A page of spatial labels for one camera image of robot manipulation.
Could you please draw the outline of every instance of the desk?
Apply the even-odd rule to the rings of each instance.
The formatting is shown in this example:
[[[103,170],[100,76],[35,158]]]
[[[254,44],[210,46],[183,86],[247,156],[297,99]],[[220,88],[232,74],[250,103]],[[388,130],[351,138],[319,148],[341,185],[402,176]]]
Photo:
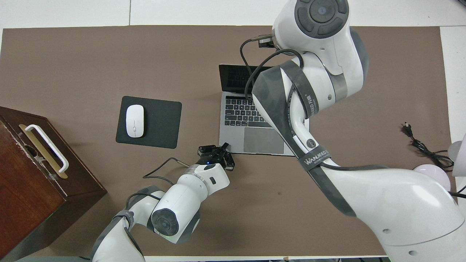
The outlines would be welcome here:
[[[188,164],[219,137],[219,63],[241,64],[239,46],[270,27],[131,26],[5,29],[0,104],[47,116],[108,195],[40,255],[85,255],[123,208],[154,183],[142,179],[169,157]],[[370,56],[363,89],[310,121],[340,165],[412,169],[429,163],[399,132],[409,121],[432,149],[450,144],[439,28],[357,28]],[[271,50],[245,47],[250,64]],[[289,57],[271,61],[278,64]],[[180,101],[178,147],[118,144],[123,96]],[[382,255],[370,229],[340,214],[293,157],[234,155],[231,184],[201,207],[191,240],[173,245],[144,227],[133,236],[145,255]],[[183,168],[158,175],[176,180]]]

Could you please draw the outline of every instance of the laptop screen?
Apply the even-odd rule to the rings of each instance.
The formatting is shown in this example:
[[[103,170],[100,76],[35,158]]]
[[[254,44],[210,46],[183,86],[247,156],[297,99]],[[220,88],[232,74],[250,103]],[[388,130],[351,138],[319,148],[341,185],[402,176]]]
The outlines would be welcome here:
[[[257,68],[257,66],[250,66],[251,71]],[[265,71],[271,68],[271,66],[263,66],[259,72]],[[244,89],[246,87],[247,80],[249,78],[249,72],[245,65],[230,65],[230,64],[220,64],[220,82],[222,85],[222,91],[244,94]],[[248,93],[252,92],[252,87],[249,87]]]

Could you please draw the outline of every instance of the white lamp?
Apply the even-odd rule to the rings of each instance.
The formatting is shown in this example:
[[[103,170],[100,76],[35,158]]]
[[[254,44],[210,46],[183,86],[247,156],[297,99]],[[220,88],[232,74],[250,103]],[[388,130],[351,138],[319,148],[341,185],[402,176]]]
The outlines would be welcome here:
[[[456,141],[448,148],[448,157],[455,162],[452,175],[454,177],[466,177],[466,139],[464,136],[462,141]]]
[[[452,188],[450,180],[448,179],[448,176],[446,175],[445,171],[443,171],[443,169],[436,165],[419,165],[413,170],[435,179],[446,191],[450,191]]]

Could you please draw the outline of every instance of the black cable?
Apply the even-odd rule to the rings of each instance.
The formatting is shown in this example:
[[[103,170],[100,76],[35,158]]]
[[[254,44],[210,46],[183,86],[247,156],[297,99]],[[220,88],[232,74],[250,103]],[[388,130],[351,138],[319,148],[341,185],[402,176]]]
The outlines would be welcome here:
[[[448,152],[447,150],[432,152],[429,149],[427,149],[427,146],[425,146],[424,143],[414,138],[412,134],[411,125],[407,122],[404,123],[403,127],[401,128],[401,131],[411,138],[411,145],[419,149],[421,153],[430,158],[436,166],[440,167],[445,172],[451,172],[449,168],[452,168],[455,165],[455,163],[448,156],[439,154],[442,152]]]
[[[289,52],[289,53],[292,53],[294,54],[295,56],[298,57],[299,59],[299,67],[302,69],[304,67],[304,62],[303,62],[303,59],[302,59],[302,56],[301,54],[296,51],[296,50],[293,50],[293,49],[282,49],[282,50],[278,50],[276,52],[274,52],[273,54],[269,55],[264,61],[262,61],[262,63],[260,63],[260,65],[254,70],[254,72],[250,75],[250,77],[248,78],[247,80],[247,83],[246,83],[246,88],[244,89],[244,97],[246,98],[246,100],[252,100],[252,96],[248,96],[248,93],[247,91],[249,90],[249,85],[251,84],[252,80],[254,79],[254,77],[256,76],[256,74],[259,72],[259,70],[264,66],[265,63],[267,63],[270,59],[272,59],[273,57],[281,54],[281,53],[286,53],[286,52]]]
[[[161,164],[159,167],[157,167],[156,169],[154,169],[153,171],[151,171],[150,173],[148,173],[147,175],[143,176],[143,178],[156,178],[156,179],[162,179],[162,180],[165,180],[167,181],[168,183],[170,183],[170,185],[174,185],[173,182],[171,182],[169,179],[167,178],[164,178],[164,177],[160,177],[160,176],[151,176],[152,173],[156,172],[157,170],[159,170],[161,167],[163,167],[168,161],[170,160],[175,160],[176,162],[178,162],[179,164],[181,165],[184,165],[185,167],[189,167],[189,165],[179,161],[178,159],[176,158],[169,158],[167,159],[163,164]]]
[[[250,43],[252,42],[253,40],[252,39],[248,39],[246,41],[244,41],[241,46],[240,46],[240,55],[241,55],[241,58],[243,59],[243,62],[244,62],[244,65],[246,66],[247,68],[247,71],[249,72],[249,76],[252,75],[252,71],[251,71],[251,67],[248,65],[248,63],[246,62],[246,58],[244,57],[244,54],[243,54],[243,47],[247,44],[247,43]]]
[[[329,165],[325,163],[321,163],[320,166],[328,168],[328,169],[333,169],[333,170],[338,170],[338,171],[360,171],[360,170],[374,170],[374,169],[387,169],[389,167],[384,166],[384,165],[363,165],[363,166],[335,166],[335,165]]]
[[[143,178],[157,178],[157,179],[162,179],[170,183],[170,185],[174,185],[173,182],[171,182],[168,178],[160,177],[160,176],[143,176]]]
[[[158,197],[156,197],[156,196],[154,196],[154,195],[148,194],[148,193],[141,193],[141,192],[139,192],[139,193],[134,193],[134,194],[132,194],[131,196],[129,196],[128,199],[126,200],[126,208],[125,208],[126,210],[128,210],[128,207],[129,207],[131,198],[132,198],[133,196],[137,196],[137,195],[149,196],[149,197],[152,197],[152,198],[154,198],[154,199],[160,200],[160,198],[158,198]]]
[[[460,193],[455,193],[455,192],[450,192],[450,191],[448,192],[450,193],[451,196],[466,198],[465,194],[460,194]]]
[[[465,189],[466,189],[466,186],[464,186],[462,189],[460,189],[460,190],[458,191],[458,193],[461,193],[461,191],[463,191],[463,190],[465,190]]]
[[[291,97],[293,96],[293,92],[295,91],[295,84],[293,83],[290,89],[290,92],[288,93],[288,98],[287,98],[287,117],[288,117],[288,127],[290,128],[291,136],[294,137],[296,135],[295,130],[293,129],[293,125],[291,124]]]

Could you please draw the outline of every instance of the black strap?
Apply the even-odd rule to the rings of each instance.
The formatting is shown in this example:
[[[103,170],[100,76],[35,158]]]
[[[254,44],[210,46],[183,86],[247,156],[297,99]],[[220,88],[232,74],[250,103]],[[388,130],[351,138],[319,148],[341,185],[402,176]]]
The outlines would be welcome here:
[[[308,119],[309,117],[317,114],[319,112],[319,103],[317,102],[314,90],[302,69],[292,60],[281,64],[280,68],[283,69],[291,83],[295,86],[295,91],[304,107],[305,118]]]
[[[122,210],[120,212],[118,212],[118,214],[116,214],[113,218],[116,218],[116,217],[124,217],[126,218],[126,220],[128,221],[128,223],[130,224],[130,228],[133,227],[133,224],[134,224],[134,217],[133,217],[134,213],[131,212],[131,211],[128,211],[128,210]]]
[[[300,157],[298,161],[304,168],[304,170],[307,172],[318,166],[324,160],[329,159],[331,157],[332,156],[330,155],[329,151],[327,151],[325,147],[319,145],[304,156]]]

